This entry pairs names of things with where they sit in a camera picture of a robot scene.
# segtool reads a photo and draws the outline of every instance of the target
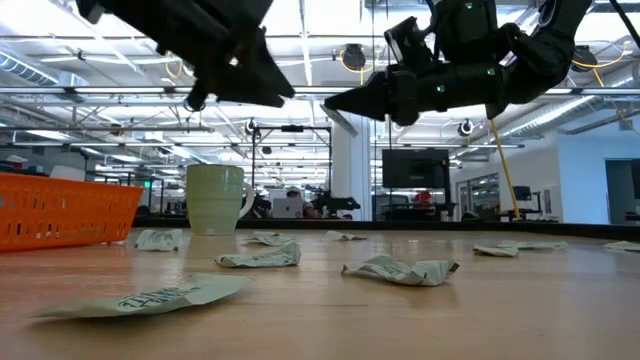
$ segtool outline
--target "orange plastic basket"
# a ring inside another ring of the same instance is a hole
[[[122,241],[143,190],[0,174],[0,252]]]

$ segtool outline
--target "crumpled wrapper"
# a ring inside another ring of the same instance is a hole
[[[138,236],[135,248],[140,251],[178,251],[182,230],[145,230]]]
[[[394,260],[391,256],[380,255],[362,263],[344,264],[342,273],[364,271],[378,274],[396,284],[438,286],[459,267],[460,265],[452,260],[418,261],[413,267],[410,267]]]
[[[290,241],[278,251],[262,254],[220,255],[216,257],[215,261],[218,265],[226,268],[279,267],[298,265],[300,256],[300,245]]]
[[[359,236],[359,235],[353,235],[353,234],[343,234],[341,232],[337,232],[337,231],[327,231],[327,233],[324,235],[325,240],[332,240],[332,241],[351,241],[351,240],[366,240],[367,237],[366,236]]]
[[[640,252],[640,244],[628,241],[618,241],[615,243],[605,244],[604,248],[609,250]]]
[[[247,240],[258,241],[269,246],[282,246],[295,238],[274,232],[254,231],[253,236],[248,237]]]
[[[493,246],[480,246],[473,247],[473,252],[476,255],[486,256],[498,256],[498,257],[516,257],[520,252],[517,247],[493,247]]]
[[[33,317],[103,318],[162,314],[184,307],[204,305],[238,292],[253,280],[242,276],[195,273],[189,282],[120,298],[83,300],[45,307]]]
[[[569,243],[564,241],[559,242],[502,242],[495,247],[498,248],[513,248],[518,250],[564,250],[569,247]]]

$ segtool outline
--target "wooden table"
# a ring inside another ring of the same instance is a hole
[[[602,241],[473,232],[387,232],[358,242],[298,237],[298,267],[234,270],[221,253],[271,250],[234,237],[193,238],[178,253],[131,244],[0,254],[0,359],[637,359],[640,255]],[[568,241],[567,251],[477,257],[474,244]],[[455,259],[436,288],[341,276],[343,262],[388,253]],[[256,282],[209,306],[101,320],[43,321],[31,311],[83,297],[180,283],[190,272]]]

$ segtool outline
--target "computer monitor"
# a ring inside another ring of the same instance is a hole
[[[385,188],[448,188],[448,173],[447,150],[382,150],[382,186]]]
[[[517,201],[531,201],[531,188],[529,186],[514,186],[513,193]]]

